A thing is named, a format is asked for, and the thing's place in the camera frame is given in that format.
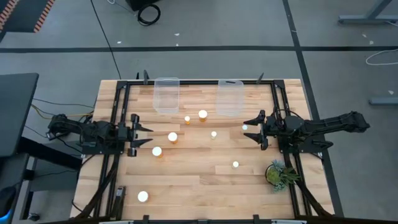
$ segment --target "white cable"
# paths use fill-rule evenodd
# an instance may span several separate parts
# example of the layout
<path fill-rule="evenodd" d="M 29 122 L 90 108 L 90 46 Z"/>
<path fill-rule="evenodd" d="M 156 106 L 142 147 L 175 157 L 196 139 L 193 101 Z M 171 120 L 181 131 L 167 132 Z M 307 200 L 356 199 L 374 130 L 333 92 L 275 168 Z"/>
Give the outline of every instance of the white cable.
<path fill-rule="evenodd" d="M 392 22 L 386 21 L 386 23 L 398 27 L 397 24 L 393 24 Z M 366 59 L 366 64 L 367 65 L 398 65 L 398 62 L 391 62 L 391 63 L 370 63 L 369 62 L 369 59 L 373 58 L 376 55 L 387 53 L 387 52 L 395 52 L 395 51 L 398 51 L 398 49 L 395 49 L 395 50 L 383 50 L 383 51 L 380 51 L 380 52 L 378 52 L 376 54 L 372 54 Z"/>
<path fill-rule="evenodd" d="M 398 27 L 398 25 L 397 25 L 397 24 L 393 24 L 392 22 L 386 21 L 386 23 L 388 23 L 388 24 L 391 24 L 391 25 L 393 25 L 393 26 L 396 26 L 396 27 Z"/>

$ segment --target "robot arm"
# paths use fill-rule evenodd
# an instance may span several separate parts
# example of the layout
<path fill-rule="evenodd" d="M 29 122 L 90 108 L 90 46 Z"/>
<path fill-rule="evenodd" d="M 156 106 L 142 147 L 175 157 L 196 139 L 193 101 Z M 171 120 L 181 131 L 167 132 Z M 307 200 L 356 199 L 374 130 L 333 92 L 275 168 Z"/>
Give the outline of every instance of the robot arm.
<path fill-rule="evenodd" d="M 267 136 L 273 136 L 282 138 L 282 142 L 290 145 L 293 149 L 297 149 L 302 144 L 312 144 L 313 147 L 318 146 L 320 152 L 332 146 L 333 143 L 314 141 L 309 137 L 337 131 L 363 133 L 370 128 L 363 115 L 354 111 L 319 121 L 304 120 L 299 116 L 286 116 L 282 119 L 274 116 L 275 113 L 266 117 L 265 113 L 264 110 L 261 110 L 257 118 L 244 122 L 248 125 L 261 125 L 261 132 L 258 134 L 244 133 L 245 136 L 261 144 L 261 150 L 266 150 L 268 147 Z"/>
<path fill-rule="evenodd" d="M 47 135 L 71 132 L 80 135 L 80 145 L 83 154 L 121 154 L 124 152 L 124 143 L 130 142 L 128 156 L 137 156 L 136 149 L 152 139 L 137 140 L 136 131 L 152 131 L 139 124 L 139 116 L 131 115 L 132 127 L 119 123 L 117 126 L 107 121 L 81 123 L 68 119 L 64 114 L 53 116 Z"/>

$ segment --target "gray metal stand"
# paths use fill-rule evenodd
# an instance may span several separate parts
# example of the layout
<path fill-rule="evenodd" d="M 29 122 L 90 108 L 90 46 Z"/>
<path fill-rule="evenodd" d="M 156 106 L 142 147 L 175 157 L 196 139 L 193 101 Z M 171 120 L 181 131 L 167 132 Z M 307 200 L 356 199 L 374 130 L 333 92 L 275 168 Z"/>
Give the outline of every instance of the gray metal stand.
<path fill-rule="evenodd" d="M 392 22 L 396 23 L 398 21 L 398 16 L 388 15 L 379 16 L 380 13 L 391 3 L 392 0 L 379 0 L 372 9 L 365 15 L 348 15 L 339 16 L 338 22 L 357 22 L 361 24 L 374 24 L 375 22 Z"/>

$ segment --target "black floor stripe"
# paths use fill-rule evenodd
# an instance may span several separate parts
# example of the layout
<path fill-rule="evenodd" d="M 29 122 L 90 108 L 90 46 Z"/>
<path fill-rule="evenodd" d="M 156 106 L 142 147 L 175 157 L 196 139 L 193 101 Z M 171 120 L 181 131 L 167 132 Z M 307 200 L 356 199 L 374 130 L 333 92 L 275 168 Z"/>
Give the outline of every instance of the black floor stripe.
<path fill-rule="evenodd" d="M 0 41 L 5 32 L 0 33 Z M 301 52 L 356 52 L 395 50 L 398 46 L 359 47 L 301 47 L 301 46 L 186 46 L 186 47 L 112 47 L 113 52 L 194 52 L 194 51 L 291 51 Z M 0 48 L 0 53 L 95 53 L 110 52 L 108 47 L 65 47 L 65 48 Z"/>
<path fill-rule="evenodd" d="M 398 46 L 358 46 L 358 47 L 300 47 L 301 51 L 325 51 L 325 52 L 346 52 L 346 51 L 382 51 L 395 50 Z"/>
<path fill-rule="evenodd" d="M 292 30 L 296 30 L 294 21 L 293 21 L 292 11 L 290 10 L 288 0 L 283 0 L 283 3 L 284 3 L 284 7 L 285 7 L 287 22 L 288 22 L 289 28 L 290 28 L 290 33 L 292 34 L 293 43 L 294 43 L 294 46 L 296 49 L 298 64 L 300 65 L 300 71 L 301 71 L 302 78 L 303 78 L 305 92 L 307 94 L 308 104 L 310 105 L 311 115 L 312 115 L 313 119 L 319 119 L 317 104 L 315 102 L 315 97 L 314 97 L 314 94 L 312 91 L 310 77 L 308 76 L 307 67 L 305 66 L 305 60 L 304 60 L 302 48 L 300 47 L 299 37 L 297 36 L 296 32 L 292 32 Z M 323 152 L 322 155 L 323 155 L 323 166 L 325 169 L 326 180 L 328 182 L 330 197 L 332 200 L 333 208 L 335 210 L 335 214 L 339 217 L 343 217 L 344 216 L 343 208 L 341 206 L 340 197 L 338 195 L 335 175 L 333 173 L 333 169 L 331 166 L 329 153 L 327 150 L 325 150 L 325 152 Z"/>
<path fill-rule="evenodd" d="M 225 50 L 294 51 L 293 46 L 188 46 L 188 47 L 112 47 L 113 52 L 188 52 Z M 82 53 L 110 52 L 108 47 L 0 48 L 0 53 Z"/>

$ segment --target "black desk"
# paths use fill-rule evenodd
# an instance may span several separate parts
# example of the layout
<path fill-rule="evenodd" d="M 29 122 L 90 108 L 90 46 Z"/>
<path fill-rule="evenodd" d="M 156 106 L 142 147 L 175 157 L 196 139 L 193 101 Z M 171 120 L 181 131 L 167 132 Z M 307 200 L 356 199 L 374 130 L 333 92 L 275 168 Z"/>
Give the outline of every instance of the black desk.
<path fill-rule="evenodd" d="M 22 181 L 34 178 L 34 171 L 26 169 L 29 156 L 74 170 L 81 166 L 81 159 L 21 136 L 38 78 L 36 73 L 0 75 L 0 189 L 13 185 L 17 189 L 6 223 L 12 220 Z M 29 190 L 27 195 L 20 219 L 29 214 L 33 192 Z"/>

